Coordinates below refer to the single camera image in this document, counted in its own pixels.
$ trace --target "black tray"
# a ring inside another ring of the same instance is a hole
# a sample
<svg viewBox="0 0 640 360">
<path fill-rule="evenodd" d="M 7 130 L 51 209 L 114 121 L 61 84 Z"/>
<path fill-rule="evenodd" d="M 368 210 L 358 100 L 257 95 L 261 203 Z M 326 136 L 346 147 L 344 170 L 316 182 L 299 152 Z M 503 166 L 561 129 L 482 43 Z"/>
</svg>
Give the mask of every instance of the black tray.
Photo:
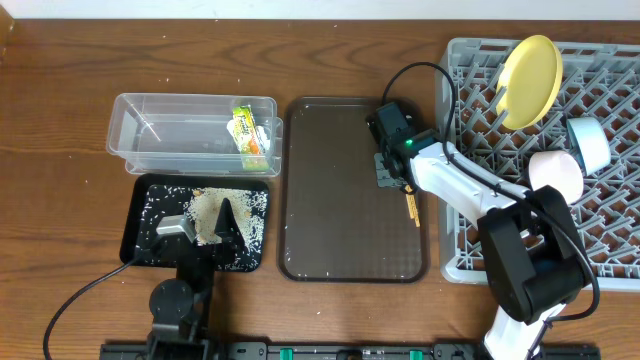
<svg viewBox="0 0 640 360">
<path fill-rule="evenodd" d="M 251 191 L 265 191 L 267 192 L 267 206 L 264 214 L 260 214 L 265 221 L 264 229 L 266 230 L 266 219 L 269 211 L 269 188 L 266 183 L 257 180 L 246 179 L 233 179 L 233 178 L 212 178 L 212 177 L 196 177 L 196 176 L 182 176 L 182 175 L 160 175 L 160 174 L 145 174 L 136 180 L 133 187 L 133 195 L 131 196 L 131 204 L 129 206 L 129 215 L 127 216 L 127 223 L 125 225 L 124 234 L 122 236 L 122 244 L 120 246 L 120 260 L 123 263 L 131 261 L 136 253 L 136 245 L 140 245 L 140 232 L 149 231 L 149 239 L 156 237 L 155 226 L 151 227 L 149 224 L 141 221 L 142 211 L 144 210 L 146 196 L 148 190 L 154 186 L 181 186 L 189 188 L 225 188 L 225 189 L 237 189 L 237 190 L 251 190 Z M 190 201 L 193 197 L 191 192 L 184 192 L 182 194 L 175 193 L 177 197 L 173 198 L 173 202 L 168 199 L 163 202 L 162 208 L 147 209 L 145 218 L 149 219 L 156 213 L 164 211 L 163 216 L 181 215 L 184 211 L 182 206 L 178 205 L 179 201 Z M 260 251 L 243 252 L 238 255 L 239 262 L 234 268 L 218 268 L 219 271 L 236 271 L 236 272 L 250 272 L 255 270 L 260 261 L 262 260 L 262 249 L 264 244 L 265 231 L 263 231 L 262 239 L 257 247 Z M 136 266 L 153 266 L 153 267 L 167 267 L 173 268 L 175 264 L 172 261 L 150 261 L 148 259 L 141 259 L 136 262 Z"/>
<path fill-rule="evenodd" d="M 411 283 L 426 274 L 426 216 L 416 228 L 405 195 L 377 184 L 365 118 L 379 102 L 305 97 L 289 106 L 277 259 L 287 278 Z M 422 121 L 415 106 L 400 105 Z"/>
</svg>

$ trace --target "black mount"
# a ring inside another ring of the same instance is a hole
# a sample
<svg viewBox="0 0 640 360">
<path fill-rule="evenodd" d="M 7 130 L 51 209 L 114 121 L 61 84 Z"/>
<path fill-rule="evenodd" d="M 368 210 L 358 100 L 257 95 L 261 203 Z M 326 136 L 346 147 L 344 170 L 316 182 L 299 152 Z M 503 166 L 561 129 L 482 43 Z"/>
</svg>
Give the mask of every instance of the black mount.
<svg viewBox="0 0 640 360">
<path fill-rule="evenodd" d="M 555 218 L 572 239 L 578 238 L 575 223 L 563 196 L 545 186 L 529 199 Z M 544 243 L 527 250 L 521 233 L 543 235 Z M 482 245 L 489 287 L 498 304 L 514 320 L 527 325 L 559 303 L 573 301 L 589 285 L 588 269 L 578 253 L 561 239 L 561 234 L 538 219 L 519 203 L 505 209 L 490 210 L 478 220 L 478 238 Z M 576 244 L 583 255 L 584 247 Z"/>
<path fill-rule="evenodd" d="M 169 245 L 178 254 L 176 278 L 161 282 L 151 293 L 153 324 L 145 360 L 206 360 L 218 351 L 208 334 L 213 274 L 217 263 L 233 264 L 236 254 L 245 248 L 227 198 L 220 206 L 214 233 L 220 243 L 202 246 L 190 242 L 184 233 L 168 235 L 166 239 L 160 235 L 157 239 L 160 246 L 152 249 L 155 258 L 162 258 Z"/>
</svg>

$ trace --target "clear plastic container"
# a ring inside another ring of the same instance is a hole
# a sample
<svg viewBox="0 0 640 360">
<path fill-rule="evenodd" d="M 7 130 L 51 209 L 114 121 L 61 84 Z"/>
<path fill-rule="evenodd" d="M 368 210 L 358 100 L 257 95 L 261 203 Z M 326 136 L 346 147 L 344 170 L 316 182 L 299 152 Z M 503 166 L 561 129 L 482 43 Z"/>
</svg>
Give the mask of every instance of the clear plastic container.
<svg viewBox="0 0 640 360">
<path fill-rule="evenodd" d="M 246 105 L 269 139 L 265 154 L 240 154 L 227 130 L 233 108 Z M 276 102 L 268 97 L 121 94 L 111 115 L 107 151 L 127 160 L 132 174 L 276 176 L 282 131 Z M 264 160 L 267 166 L 246 170 L 247 159 Z"/>
</svg>

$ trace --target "white cup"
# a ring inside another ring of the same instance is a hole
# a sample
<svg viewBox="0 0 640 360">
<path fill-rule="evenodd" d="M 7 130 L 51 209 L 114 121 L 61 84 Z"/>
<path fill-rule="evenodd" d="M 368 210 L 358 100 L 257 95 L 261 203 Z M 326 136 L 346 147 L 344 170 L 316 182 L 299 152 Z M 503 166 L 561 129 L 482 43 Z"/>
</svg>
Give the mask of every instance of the white cup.
<svg viewBox="0 0 640 360">
<path fill-rule="evenodd" d="M 582 196 L 582 170 L 576 159 L 564 150 L 533 154 L 528 171 L 533 190 L 550 185 L 562 194 L 567 204 L 578 201 Z"/>
</svg>

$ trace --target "green clip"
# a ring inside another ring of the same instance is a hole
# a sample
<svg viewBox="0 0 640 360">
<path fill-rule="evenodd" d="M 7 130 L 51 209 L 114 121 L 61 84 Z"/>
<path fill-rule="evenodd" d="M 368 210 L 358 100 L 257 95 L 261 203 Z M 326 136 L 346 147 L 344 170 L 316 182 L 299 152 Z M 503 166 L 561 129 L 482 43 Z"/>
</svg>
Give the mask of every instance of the green clip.
<svg viewBox="0 0 640 360">
<path fill-rule="evenodd" d="M 293 349 L 280 349 L 280 360 L 293 360 Z"/>
<path fill-rule="evenodd" d="M 424 355 L 420 350 L 411 350 L 409 351 L 409 360 L 422 360 Z"/>
</svg>

